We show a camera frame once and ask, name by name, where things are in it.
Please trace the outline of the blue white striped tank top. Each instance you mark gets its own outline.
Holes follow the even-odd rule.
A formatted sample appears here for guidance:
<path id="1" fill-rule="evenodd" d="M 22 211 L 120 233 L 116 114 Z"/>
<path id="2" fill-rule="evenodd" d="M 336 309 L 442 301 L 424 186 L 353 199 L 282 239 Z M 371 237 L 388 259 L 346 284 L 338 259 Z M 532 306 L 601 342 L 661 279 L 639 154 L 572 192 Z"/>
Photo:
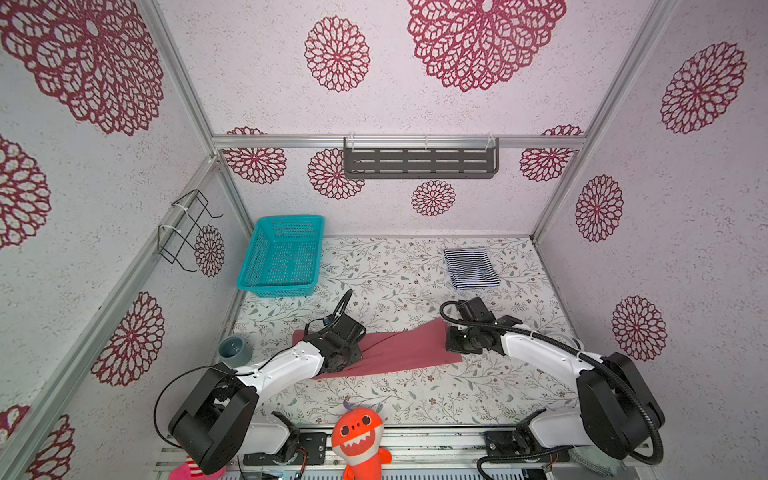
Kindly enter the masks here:
<path id="1" fill-rule="evenodd" d="M 451 283 L 457 290 L 495 288 L 501 283 L 485 247 L 446 249 L 444 259 Z"/>

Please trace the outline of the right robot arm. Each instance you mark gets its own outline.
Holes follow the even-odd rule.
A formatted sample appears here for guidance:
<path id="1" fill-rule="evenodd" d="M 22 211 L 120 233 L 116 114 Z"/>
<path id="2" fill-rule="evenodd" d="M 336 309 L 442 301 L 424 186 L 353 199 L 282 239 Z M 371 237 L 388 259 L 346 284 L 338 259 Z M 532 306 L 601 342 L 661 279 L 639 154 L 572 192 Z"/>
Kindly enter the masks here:
<path id="1" fill-rule="evenodd" d="M 479 297 L 439 308 L 449 323 L 446 348 L 460 355 L 495 352 L 550 375 L 577 395 L 574 407 L 543 408 L 486 438 L 486 462 L 539 460 L 595 447 L 610 458 L 658 465 L 664 458 L 664 413 L 633 361 L 598 355 L 496 316 Z"/>

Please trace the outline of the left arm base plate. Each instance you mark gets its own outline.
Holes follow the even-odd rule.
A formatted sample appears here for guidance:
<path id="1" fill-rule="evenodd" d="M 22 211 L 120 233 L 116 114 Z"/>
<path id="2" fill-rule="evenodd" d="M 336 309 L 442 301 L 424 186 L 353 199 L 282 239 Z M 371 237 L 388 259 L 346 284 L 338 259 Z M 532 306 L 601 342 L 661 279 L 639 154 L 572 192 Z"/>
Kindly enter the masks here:
<path id="1" fill-rule="evenodd" d="M 251 453 L 242 458 L 245 466 L 318 466 L 326 459 L 329 435 L 324 432 L 303 432 L 293 435 L 276 454 Z"/>

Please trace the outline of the maroon tank top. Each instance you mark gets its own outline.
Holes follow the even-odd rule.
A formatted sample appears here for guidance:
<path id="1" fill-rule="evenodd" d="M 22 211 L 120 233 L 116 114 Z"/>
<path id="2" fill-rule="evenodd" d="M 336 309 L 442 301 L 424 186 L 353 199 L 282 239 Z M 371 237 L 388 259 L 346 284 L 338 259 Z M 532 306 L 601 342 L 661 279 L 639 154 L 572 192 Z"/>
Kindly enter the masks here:
<path id="1" fill-rule="evenodd" d="M 362 359 L 338 373 L 316 379 L 361 377 L 459 364 L 463 357 L 446 349 L 449 326 L 434 319 L 401 332 L 366 334 L 359 343 Z"/>

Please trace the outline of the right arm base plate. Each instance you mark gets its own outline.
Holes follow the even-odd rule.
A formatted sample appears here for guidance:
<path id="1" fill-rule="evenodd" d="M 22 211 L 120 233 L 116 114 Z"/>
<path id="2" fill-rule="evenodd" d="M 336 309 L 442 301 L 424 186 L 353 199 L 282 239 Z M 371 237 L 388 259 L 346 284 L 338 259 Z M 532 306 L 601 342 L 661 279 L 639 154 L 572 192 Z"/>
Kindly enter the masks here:
<path id="1" fill-rule="evenodd" d="M 482 434 L 489 463 L 543 461 L 549 463 L 567 455 L 570 446 L 543 447 L 532 435 L 517 429 L 491 430 Z"/>

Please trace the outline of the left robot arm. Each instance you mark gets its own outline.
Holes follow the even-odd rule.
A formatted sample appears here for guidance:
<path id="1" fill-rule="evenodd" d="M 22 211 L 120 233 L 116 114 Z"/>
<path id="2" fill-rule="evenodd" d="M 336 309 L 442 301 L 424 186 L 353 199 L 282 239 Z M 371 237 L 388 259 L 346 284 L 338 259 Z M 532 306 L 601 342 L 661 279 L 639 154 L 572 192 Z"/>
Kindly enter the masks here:
<path id="1" fill-rule="evenodd" d="M 300 430 L 283 414 L 257 412 L 294 384 L 338 373 L 359 362 L 366 328 L 346 314 L 263 362 L 231 369 L 209 366 L 168 425 L 170 435 L 205 475 L 237 456 L 267 455 L 287 463 L 298 455 Z"/>

